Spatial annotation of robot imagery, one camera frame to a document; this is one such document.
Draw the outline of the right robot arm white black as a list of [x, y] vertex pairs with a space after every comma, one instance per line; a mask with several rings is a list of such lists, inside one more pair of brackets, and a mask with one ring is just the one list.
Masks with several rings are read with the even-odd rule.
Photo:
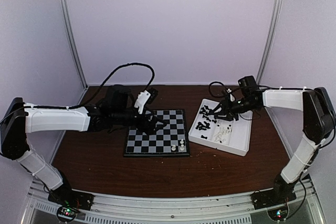
[[249, 84], [240, 88], [242, 97], [235, 99], [231, 92], [222, 96], [216, 107], [210, 110], [215, 119], [238, 120], [240, 114], [267, 108], [285, 110], [301, 116], [301, 140], [288, 164], [274, 180], [269, 192], [272, 203], [279, 204], [292, 193], [302, 174], [312, 165], [319, 149], [335, 129], [335, 112], [325, 88], [271, 88]]

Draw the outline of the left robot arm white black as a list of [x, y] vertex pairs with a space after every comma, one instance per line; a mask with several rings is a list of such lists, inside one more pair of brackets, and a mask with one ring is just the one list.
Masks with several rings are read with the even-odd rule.
[[164, 128], [167, 123], [145, 108], [87, 105], [77, 108], [25, 103], [15, 98], [1, 120], [2, 156], [19, 162], [40, 179], [50, 194], [64, 205], [77, 196], [65, 175], [36, 153], [27, 142], [27, 134], [42, 131], [100, 132], [113, 126], [134, 126], [147, 135]]

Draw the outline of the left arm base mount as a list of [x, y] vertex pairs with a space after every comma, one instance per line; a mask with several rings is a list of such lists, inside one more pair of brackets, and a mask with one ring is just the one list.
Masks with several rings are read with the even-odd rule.
[[94, 199], [93, 194], [73, 190], [62, 171], [60, 171], [60, 175], [63, 184], [59, 188], [50, 191], [48, 200], [73, 209], [91, 210]]

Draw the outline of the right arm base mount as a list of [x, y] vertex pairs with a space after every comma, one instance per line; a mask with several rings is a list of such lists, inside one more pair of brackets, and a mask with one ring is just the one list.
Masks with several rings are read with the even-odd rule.
[[278, 174], [274, 179], [273, 188], [265, 191], [255, 191], [251, 194], [251, 200], [255, 210], [268, 208], [296, 199], [293, 192], [298, 180], [293, 183], [287, 183], [283, 177]]

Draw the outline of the black white chessboard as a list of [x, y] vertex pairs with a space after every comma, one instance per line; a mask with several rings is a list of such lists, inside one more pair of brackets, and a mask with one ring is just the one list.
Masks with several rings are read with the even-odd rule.
[[[168, 125], [157, 131], [156, 134], [147, 135], [138, 131], [134, 126], [129, 127], [124, 145], [125, 157], [189, 157], [190, 147], [186, 127], [184, 109], [155, 110], [158, 117], [167, 121]], [[184, 151], [180, 151], [180, 140], [184, 139]]]

